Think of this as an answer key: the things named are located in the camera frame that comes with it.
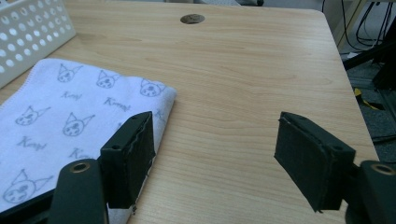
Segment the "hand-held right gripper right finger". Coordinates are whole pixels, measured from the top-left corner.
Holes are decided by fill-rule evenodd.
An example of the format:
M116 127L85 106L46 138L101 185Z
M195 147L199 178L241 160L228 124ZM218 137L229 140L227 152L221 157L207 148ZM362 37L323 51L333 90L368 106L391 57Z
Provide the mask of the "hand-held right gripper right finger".
M310 119L280 114L275 158L314 211L340 208L355 155L355 149Z

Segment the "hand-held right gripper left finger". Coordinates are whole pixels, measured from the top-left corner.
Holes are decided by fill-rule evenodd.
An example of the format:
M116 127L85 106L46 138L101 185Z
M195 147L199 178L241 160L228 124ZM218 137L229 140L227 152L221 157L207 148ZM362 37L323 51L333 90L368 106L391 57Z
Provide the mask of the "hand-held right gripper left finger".
M109 208L135 205L155 156L152 113L127 119L102 146L99 157Z

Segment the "white cartoon print towel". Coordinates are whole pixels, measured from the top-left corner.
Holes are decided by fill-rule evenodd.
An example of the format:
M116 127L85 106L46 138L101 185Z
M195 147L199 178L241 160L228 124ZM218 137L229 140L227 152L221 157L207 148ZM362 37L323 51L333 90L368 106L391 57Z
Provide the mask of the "white cartoon print towel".
M0 105L0 224L126 224L135 205L108 207L101 148L150 111L157 153L176 96L160 81L39 61Z

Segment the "black metal stand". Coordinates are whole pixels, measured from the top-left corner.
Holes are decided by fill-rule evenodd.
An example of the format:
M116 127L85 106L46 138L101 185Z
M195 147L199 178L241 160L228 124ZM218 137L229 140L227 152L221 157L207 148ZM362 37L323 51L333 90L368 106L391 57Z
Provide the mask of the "black metal stand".
M396 18L393 19L385 39L380 45L347 59L343 62L343 66L349 70L368 61L382 63L382 67L373 79L375 87L396 91Z

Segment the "white perforated plastic basket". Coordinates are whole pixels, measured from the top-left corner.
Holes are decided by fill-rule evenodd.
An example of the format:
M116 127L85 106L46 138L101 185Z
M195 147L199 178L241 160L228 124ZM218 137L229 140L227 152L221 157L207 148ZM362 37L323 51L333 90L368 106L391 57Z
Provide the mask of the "white perforated plastic basket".
M75 35L63 0L0 0L0 89Z

